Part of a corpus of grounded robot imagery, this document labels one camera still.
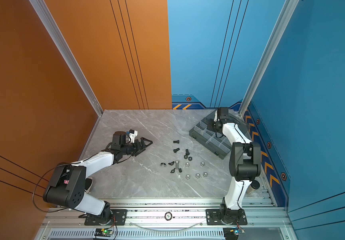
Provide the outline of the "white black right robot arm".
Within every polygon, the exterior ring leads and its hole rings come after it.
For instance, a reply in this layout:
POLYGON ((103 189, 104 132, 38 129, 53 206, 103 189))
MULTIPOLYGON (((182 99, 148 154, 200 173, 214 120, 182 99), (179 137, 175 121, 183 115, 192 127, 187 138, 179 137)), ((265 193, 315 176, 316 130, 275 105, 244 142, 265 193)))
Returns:
POLYGON ((224 225, 246 225, 242 202, 248 187, 261 173, 261 147, 248 136, 246 123, 231 116, 228 108, 218 108, 207 128, 222 134, 231 143, 231 183, 219 207, 219 219, 224 225))

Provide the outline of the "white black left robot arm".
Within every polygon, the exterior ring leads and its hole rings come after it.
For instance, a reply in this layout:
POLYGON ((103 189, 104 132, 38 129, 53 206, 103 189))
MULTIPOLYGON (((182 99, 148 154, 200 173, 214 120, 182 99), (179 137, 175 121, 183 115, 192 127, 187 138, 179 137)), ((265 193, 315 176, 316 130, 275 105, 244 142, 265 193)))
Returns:
POLYGON ((126 141, 126 133, 119 132, 112 142, 99 153, 79 162, 59 164, 44 191, 47 203, 83 212, 83 216, 99 225, 111 225, 113 213, 110 203, 86 193, 86 180, 104 168, 124 162, 122 157, 136 157, 151 146, 153 141, 140 138, 126 141))

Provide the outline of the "clear grey compartment organizer box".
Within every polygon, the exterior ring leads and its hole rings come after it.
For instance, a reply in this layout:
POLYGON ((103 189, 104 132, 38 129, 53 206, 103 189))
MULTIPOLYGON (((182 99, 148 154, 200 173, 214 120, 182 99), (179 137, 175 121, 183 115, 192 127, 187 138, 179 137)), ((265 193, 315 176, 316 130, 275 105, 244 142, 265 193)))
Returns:
MULTIPOLYGON (((217 133, 208 128, 208 123, 212 122, 215 117, 215 111, 203 118, 198 124, 196 124, 190 131, 189 136, 197 140, 201 145, 215 154, 217 157, 224 159, 226 155, 231 151, 232 142, 221 133, 217 133)), ((230 122, 232 126, 236 124, 240 132, 250 141, 248 133, 249 127, 239 117, 237 117, 233 111, 229 112, 230 122)))

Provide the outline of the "small jar black lid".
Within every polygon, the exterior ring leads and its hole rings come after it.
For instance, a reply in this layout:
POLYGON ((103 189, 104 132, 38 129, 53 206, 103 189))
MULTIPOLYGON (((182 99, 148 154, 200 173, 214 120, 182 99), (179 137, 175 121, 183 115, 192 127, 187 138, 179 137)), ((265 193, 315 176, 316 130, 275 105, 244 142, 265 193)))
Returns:
POLYGON ((251 194, 254 191, 258 190, 260 188, 260 183, 257 180, 254 180, 251 182, 251 184, 249 185, 249 187, 247 188, 246 193, 247 194, 251 194))

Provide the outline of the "green circuit board left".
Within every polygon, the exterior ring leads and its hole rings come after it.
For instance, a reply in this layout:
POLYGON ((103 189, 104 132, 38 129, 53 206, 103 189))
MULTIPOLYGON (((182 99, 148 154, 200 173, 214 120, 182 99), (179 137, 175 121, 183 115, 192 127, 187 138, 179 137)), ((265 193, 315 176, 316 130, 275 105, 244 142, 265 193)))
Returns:
POLYGON ((110 238, 114 234, 114 231, 111 229, 95 229, 94 237, 95 238, 110 238))

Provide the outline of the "green circuit board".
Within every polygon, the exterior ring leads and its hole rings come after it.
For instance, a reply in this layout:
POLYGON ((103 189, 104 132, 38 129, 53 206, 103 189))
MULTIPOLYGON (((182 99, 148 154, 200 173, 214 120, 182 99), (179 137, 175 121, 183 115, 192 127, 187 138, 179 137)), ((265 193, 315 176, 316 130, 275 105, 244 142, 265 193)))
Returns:
POLYGON ((223 228, 225 240, 238 240, 239 236, 244 234, 245 230, 240 228, 223 228))
POLYGON ((94 237, 95 238, 110 238, 114 234, 114 231, 111 229, 95 229, 94 237))

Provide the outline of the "green circuit board right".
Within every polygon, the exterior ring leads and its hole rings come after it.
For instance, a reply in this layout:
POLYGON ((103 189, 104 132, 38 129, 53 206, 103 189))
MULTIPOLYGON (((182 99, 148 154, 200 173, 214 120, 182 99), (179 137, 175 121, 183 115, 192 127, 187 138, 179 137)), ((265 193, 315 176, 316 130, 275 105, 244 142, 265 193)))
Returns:
POLYGON ((225 240, 238 240, 239 236, 244 234, 245 230, 240 228, 223 228, 225 240))

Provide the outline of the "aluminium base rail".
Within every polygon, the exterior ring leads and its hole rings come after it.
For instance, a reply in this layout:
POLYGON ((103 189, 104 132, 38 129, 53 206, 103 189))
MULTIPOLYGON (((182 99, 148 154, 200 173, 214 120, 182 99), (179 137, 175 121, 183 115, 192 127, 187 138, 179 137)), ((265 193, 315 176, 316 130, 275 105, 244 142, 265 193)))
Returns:
POLYGON ((284 208, 270 198, 247 198, 247 224, 224 225, 221 199, 111 199, 111 225, 87 220, 75 210, 52 209, 36 234, 38 240, 225 240, 223 228, 240 228, 239 240, 295 240, 284 208), (111 229, 110 238, 95 238, 95 229, 111 229))

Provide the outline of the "aluminium frame post right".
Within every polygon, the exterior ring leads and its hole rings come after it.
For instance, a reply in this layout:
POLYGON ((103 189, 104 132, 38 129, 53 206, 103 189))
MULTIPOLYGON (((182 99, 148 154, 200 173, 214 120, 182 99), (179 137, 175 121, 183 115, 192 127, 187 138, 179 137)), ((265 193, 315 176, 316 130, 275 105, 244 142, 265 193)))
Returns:
POLYGON ((250 81, 247 91, 243 97, 242 103, 238 110, 239 116, 242 118, 264 76, 264 73, 271 61, 273 54, 291 20, 291 17, 299 3, 299 0, 286 0, 274 25, 268 42, 265 46, 263 54, 259 60, 254 75, 250 81))

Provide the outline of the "aluminium frame post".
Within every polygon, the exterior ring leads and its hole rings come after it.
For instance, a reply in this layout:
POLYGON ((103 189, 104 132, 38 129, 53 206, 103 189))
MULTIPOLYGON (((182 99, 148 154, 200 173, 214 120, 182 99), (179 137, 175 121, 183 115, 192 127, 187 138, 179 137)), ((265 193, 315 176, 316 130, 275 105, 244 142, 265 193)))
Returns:
POLYGON ((250 81, 247 91, 243 97, 242 103, 238 110, 239 116, 242 118, 264 76, 264 73, 271 61, 273 54, 291 20, 291 17, 299 3, 299 0, 286 0, 274 25, 268 42, 265 46, 263 54, 259 60, 254 75, 250 81))
POLYGON ((72 72, 79 86, 81 87, 86 98, 90 102, 92 108, 101 117, 103 114, 103 109, 94 94, 90 84, 88 83, 81 67, 79 66, 75 56, 73 55, 69 45, 67 44, 60 28, 58 27, 55 19, 53 18, 49 8, 47 7, 45 1, 43 0, 30 0, 29 1, 44 25, 45 29, 49 33, 52 41, 66 62, 68 68, 72 72))

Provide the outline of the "aluminium frame post left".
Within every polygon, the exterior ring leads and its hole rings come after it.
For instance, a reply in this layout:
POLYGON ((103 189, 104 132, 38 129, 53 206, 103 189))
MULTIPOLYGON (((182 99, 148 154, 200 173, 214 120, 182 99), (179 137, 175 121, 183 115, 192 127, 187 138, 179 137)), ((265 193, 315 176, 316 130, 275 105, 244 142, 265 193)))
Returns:
POLYGON ((81 87, 86 98, 90 102, 92 108, 101 117, 103 114, 103 109, 94 94, 90 84, 88 83, 81 67, 79 66, 75 56, 73 55, 69 45, 67 44, 60 28, 58 27, 55 19, 53 18, 49 8, 47 7, 45 1, 43 0, 30 0, 29 1, 44 25, 45 29, 49 33, 52 41, 66 62, 68 68, 72 72, 79 86, 81 87))

